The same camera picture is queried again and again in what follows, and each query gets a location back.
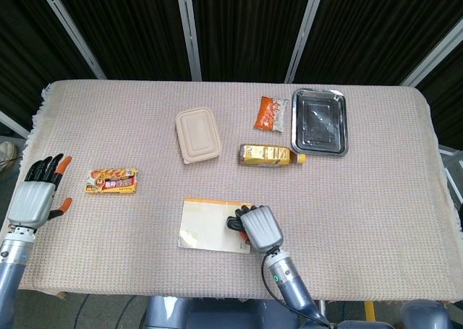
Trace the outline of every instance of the metal tray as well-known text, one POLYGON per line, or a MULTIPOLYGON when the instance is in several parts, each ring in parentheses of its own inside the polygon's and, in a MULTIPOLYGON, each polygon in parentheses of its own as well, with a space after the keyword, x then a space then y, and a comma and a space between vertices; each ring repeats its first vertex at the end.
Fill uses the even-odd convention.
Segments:
POLYGON ((299 153, 347 153, 346 99, 337 90, 302 88, 292 96, 292 147, 299 153))

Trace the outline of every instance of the black curtain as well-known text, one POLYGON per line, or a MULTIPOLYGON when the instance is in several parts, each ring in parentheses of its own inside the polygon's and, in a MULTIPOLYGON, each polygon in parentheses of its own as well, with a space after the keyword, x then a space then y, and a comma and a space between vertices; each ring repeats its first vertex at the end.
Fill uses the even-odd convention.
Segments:
POLYGON ((109 79, 191 79, 177 0, 62 1, 109 79))
POLYGON ((439 143, 463 150, 463 43, 417 88, 430 104, 439 143))
POLYGON ((463 17, 462 5, 463 0, 322 0, 294 81, 399 85, 463 17))
POLYGON ((0 111, 31 129, 43 87, 93 74, 45 0, 0 0, 0 28, 0 111))
POLYGON ((283 82, 307 0, 193 0, 206 81, 283 82))

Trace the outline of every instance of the beige tablecloth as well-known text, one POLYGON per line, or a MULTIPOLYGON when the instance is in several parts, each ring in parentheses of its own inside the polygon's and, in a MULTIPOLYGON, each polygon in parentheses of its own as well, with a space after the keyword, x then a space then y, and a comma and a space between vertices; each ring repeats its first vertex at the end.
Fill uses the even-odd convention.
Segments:
POLYGON ((463 298, 463 239, 428 105, 407 87, 212 82, 55 82, 34 118, 20 181, 47 155, 74 157, 55 198, 69 212, 48 222, 22 280, 48 293, 268 298, 262 256, 177 247, 185 197, 267 204, 316 299, 463 298), (299 87, 343 92, 349 152, 303 166, 246 168, 241 143, 290 145, 253 129, 261 95, 299 87), (212 109, 223 151, 184 165, 175 116, 212 109), (134 195, 87 195, 87 171, 136 166, 134 195))

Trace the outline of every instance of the woven fabric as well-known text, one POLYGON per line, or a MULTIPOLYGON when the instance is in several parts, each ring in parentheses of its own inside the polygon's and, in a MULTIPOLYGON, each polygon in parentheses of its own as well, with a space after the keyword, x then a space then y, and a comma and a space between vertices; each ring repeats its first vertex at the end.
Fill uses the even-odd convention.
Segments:
POLYGON ((262 255, 177 246, 186 197, 270 205, 316 299, 463 298, 463 239, 428 105, 407 87, 323 86, 346 97, 349 152, 284 168, 238 164, 242 143, 290 145, 253 129, 262 95, 299 87, 219 82, 55 82, 34 118, 19 180, 47 155, 72 155, 54 200, 68 213, 37 233, 21 287, 56 294, 268 298, 262 255), (183 110, 212 109, 215 159, 185 165, 175 130, 183 110), (134 195, 87 195, 89 170, 135 166, 134 195))

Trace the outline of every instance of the paper notepad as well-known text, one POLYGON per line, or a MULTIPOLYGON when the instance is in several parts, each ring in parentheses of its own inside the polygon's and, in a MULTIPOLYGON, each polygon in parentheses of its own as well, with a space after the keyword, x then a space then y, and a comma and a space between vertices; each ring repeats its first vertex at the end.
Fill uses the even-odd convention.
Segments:
POLYGON ((211 251, 249 253, 238 231, 226 227, 226 219, 242 202, 204 200, 188 197, 183 202, 179 247, 209 249, 211 251))

